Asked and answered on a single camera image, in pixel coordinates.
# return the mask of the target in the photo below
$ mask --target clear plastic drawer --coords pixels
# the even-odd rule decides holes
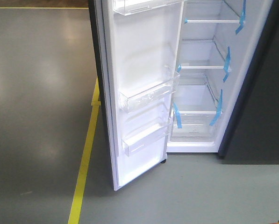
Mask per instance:
[[[211,142],[214,139],[215,126],[210,126],[213,114],[188,113],[181,114],[182,128],[178,128],[174,118],[170,141],[177,142]]]

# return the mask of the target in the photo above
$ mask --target crisper drawer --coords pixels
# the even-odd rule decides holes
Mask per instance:
[[[113,0],[113,5],[115,12],[122,15],[131,15],[182,1],[183,0]]]
[[[170,141],[172,142],[211,142],[214,140],[215,126],[210,126],[213,114],[181,114],[182,128],[178,128],[174,119]]]
[[[127,156],[131,156],[144,149],[149,144],[166,137],[171,130],[172,122],[157,119],[122,139],[122,147]]]
[[[168,71],[168,73],[163,74],[162,81],[153,82],[148,88],[121,91],[120,108],[129,113],[162,99],[176,91],[178,80],[179,74],[177,72]]]

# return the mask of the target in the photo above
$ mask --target black refrigerator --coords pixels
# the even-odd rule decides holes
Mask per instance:
[[[114,190],[167,159],[279,162],[279,0],[90,0]]]

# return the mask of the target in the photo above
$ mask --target refrigerator door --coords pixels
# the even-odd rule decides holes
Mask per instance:
[[[115,190],[166,159],[184,5],[127,1],[121,10],[118,2],[89,1]]]

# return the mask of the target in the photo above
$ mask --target door shelf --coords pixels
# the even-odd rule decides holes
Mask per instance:
[[[122,139],[122,147],[127,156],[144,149],[149,144],[166,137],[171,130],[172,122],[158,119],[154,124],[140,128]]]
[[[183,41],[179,63],[182,70],[223,69],[225,59],[213,40]]]
[[[131,15],[182,1],[183,0],[113,0],[113,6],[115,12],[122,15]]]
[[[178,128],[174,118],[170,141],[173,142],[212,142],[215,126],[210,122],[215,114],[187,113],[181,114],[182,128]]]
[[[224,0],[188,0],[185,23],[239,23],[240,17]]]
[[[174,93],[178,85],[179,73],[173,71],[173,74],[173,78],[166,81],[151,83],[152,87],[146,90],[120,92],[120,108],[129,113]]]

